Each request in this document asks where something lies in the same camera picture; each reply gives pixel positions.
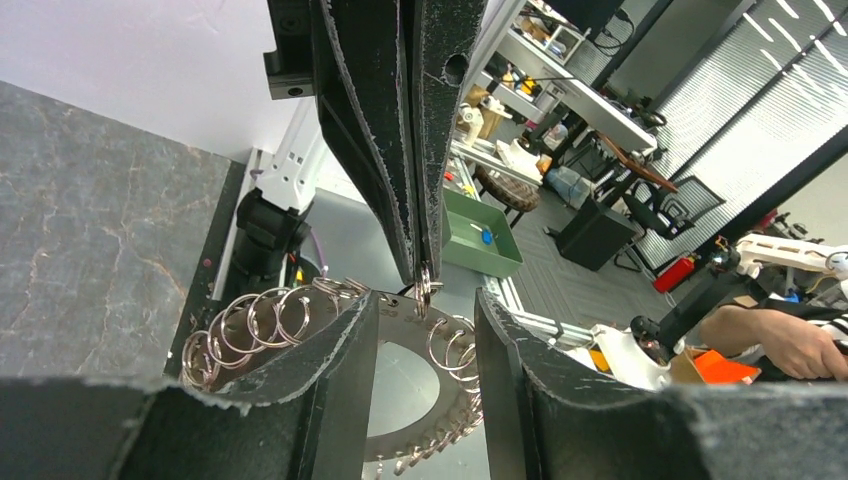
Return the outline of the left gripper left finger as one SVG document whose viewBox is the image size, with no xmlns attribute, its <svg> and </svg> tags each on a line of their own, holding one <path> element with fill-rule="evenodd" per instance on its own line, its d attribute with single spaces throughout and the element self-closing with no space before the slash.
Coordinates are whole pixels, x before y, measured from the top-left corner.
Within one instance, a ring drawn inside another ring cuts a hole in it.
<svg viewBox="0 0 848 480">
<path fill-rule="evenodd" d="M 5 479 L 357 479 L 362 473 L 379 300 L 219 394 L 164 378 L 1 382 Z"/>
</svg>

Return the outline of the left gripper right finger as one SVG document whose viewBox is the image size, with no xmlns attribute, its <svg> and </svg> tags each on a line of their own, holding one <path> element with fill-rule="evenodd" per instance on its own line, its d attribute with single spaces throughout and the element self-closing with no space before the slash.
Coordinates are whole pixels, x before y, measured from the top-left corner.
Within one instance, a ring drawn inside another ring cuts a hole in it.
<svg viewBox="0 0 848 480">
<path fill-rule="evenodd" d="M 652 392 L 548 345 L 483 290 L 474 322 L 494 479 L 847 475 L 843 385 L 678 385 Z"/>
</svg>

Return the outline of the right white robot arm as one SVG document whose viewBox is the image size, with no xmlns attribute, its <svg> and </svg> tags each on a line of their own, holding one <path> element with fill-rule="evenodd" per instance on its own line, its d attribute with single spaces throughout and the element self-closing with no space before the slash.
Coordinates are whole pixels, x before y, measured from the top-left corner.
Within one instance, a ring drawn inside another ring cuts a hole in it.
<svg viewBox="0 0 848 480">
<path fill-rule="evenodd" d="M 333 157 L 427 308 L 441 268 L 442 178 L 485 3 L 272 1 L 268 10 L 270 94 L 297 109 L 238 204 L 225 297 L 282 278 Z"/>
</svg>

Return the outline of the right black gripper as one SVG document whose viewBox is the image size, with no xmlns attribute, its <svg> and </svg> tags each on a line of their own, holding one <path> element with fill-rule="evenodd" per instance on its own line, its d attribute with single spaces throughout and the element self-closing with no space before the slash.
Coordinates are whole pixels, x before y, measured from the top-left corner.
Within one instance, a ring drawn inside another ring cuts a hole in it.
<svg viewBox="0 0 848 480">
<path fill-rule="evenodd" d="M 410 3 L 418 225 L 399 2 L 268 0 L 267 5 L 275 41 L 263 54 L 271 98 L 312 96 L 314 73 L 324 138 L 377 217 L 402 282 L 413 283 L 417 267 L 436 279 L 442 176 L 487 3 Z"/>
</svg>

